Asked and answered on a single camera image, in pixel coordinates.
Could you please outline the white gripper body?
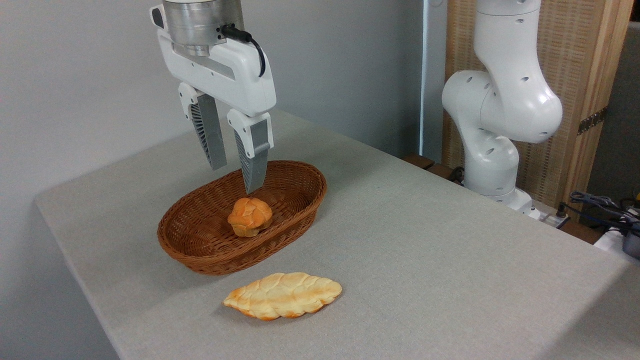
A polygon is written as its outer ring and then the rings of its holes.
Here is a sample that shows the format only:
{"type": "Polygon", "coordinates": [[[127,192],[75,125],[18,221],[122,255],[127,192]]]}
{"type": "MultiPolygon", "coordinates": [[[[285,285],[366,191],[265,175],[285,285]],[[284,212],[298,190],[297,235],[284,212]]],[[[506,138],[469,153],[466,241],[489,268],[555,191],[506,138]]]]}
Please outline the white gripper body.
{"type": "Polygon", "coordinates": [[[249,42],[224,30],[243,30],[239,4],[160,4],[151,7],[169,72],[249,117],[276,104],[269,61],[249,42]]]}

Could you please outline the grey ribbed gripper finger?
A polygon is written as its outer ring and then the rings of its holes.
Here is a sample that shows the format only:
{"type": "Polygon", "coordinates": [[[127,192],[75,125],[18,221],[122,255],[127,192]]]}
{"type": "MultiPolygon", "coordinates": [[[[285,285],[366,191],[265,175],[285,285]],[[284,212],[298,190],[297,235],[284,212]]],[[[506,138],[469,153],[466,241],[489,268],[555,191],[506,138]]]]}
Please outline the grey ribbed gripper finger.
{"type": "Polygon", "coordinates": [[[227,157],[215,99],[181,82],[178,87],[185,118],[192,122],[206,160],[213,171],[226,166],[227,157]]]}
{"type": "Polygon", "coordinates": [[[251,194],[265,182],[268,151],[274,147],[271,116],[265,112],[249,117],[237,109],[231,109],[227,119],[234,129],[246,193],[251,194]]]}

